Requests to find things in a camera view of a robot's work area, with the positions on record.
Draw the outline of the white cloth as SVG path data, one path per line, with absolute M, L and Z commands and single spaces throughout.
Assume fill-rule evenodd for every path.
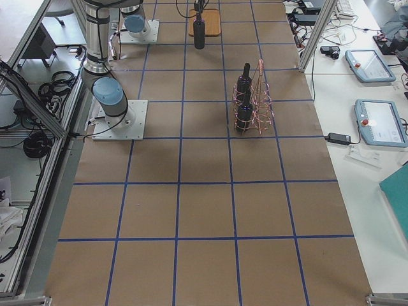
M 23 224 L 23 210 L 11 205 L 11 178 L 1 178 L 1 240 Z

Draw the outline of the wooden tray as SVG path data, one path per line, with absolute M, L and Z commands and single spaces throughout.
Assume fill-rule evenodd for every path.
M 189 17 L 192 17 L 196 14 L 194 9 L 189 10 Z M 205 22 L 205 36 L 206 37 L 216 37 L 221 34 L 221 19 L 220 19 L 220 12 L 218 9 L 209 8 L 204 9 L 203 13 L 201 14 L 202 19 Z M 188 34 L 193 37 L 193 22 L 195 17 L 189 19 L 189 31 Z

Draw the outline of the teach pendant near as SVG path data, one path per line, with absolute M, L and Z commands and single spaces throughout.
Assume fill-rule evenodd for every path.
M 358 99 L 354 112 L 367 145 L 407 147 L 407 135 L 393 101 Z

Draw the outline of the aluminium frame post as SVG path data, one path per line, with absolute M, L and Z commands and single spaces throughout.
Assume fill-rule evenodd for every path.
M 325 1 L 323 7 L 321 8 L 320 14 L 317 17 L 316 23 L 312 30 L 312 34 L 310 35 L 309 41 L 303 50 L 303 54 L 300 58 L 300 62 L 298 64 L 298 70 L 300 72 L 304 72 L 309 64 L 309 61 L 312 59 L 314 52 L 316 50 L 318 41 L 326 28 L 327 23 L 334 11 L 336 0 L 328 0 Z

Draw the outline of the dark wine bottle carried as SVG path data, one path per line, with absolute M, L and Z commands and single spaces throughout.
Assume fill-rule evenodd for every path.
M 205 21 L 203 20 L 200 12 L 196 14 L 196 18 L 193 22 L 193 35 L 194 35 L 194 47 L 198 50 L 204 49 Z

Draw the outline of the dark wine bottle rear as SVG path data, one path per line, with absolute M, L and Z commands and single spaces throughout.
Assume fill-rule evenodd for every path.
M 252 79 L 249 76 L 251 65 L 247 62 L 244 65 L 243 73 L 237 79 L 237 98 L 245 94 L 251 88 Z

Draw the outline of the teach pendant far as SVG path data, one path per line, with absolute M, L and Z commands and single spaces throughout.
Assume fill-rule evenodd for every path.
M 346 50 L 345 58 L 363 83 L 394 82 L 395 75 L 376 50 Z

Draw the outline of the black power adapter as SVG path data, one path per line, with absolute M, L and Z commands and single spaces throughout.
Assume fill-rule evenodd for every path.
M 338 133 L 328 133 L 325 140 L 329 143 L 336 143 L 339 145 L 350 145 L 351 137 L 349 135 L 338 134 Z

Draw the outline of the teach pendant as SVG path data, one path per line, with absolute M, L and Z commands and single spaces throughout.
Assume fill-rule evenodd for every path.
M 376 50 L 346 50 L 345 58 L 363 83 L 394 82 L 395 75 Z
M 393 101 L 358 99 L 354 112 L 367 145 L 407 147 L 407 135 Z

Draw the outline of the clear acrylic stand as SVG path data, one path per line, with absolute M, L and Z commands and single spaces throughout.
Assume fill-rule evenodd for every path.
M 381 156 L 379 153 L 362 150 L 357 145 L 349 146 L 345 158 L 363 163 L 378 170 L 382 168 Z

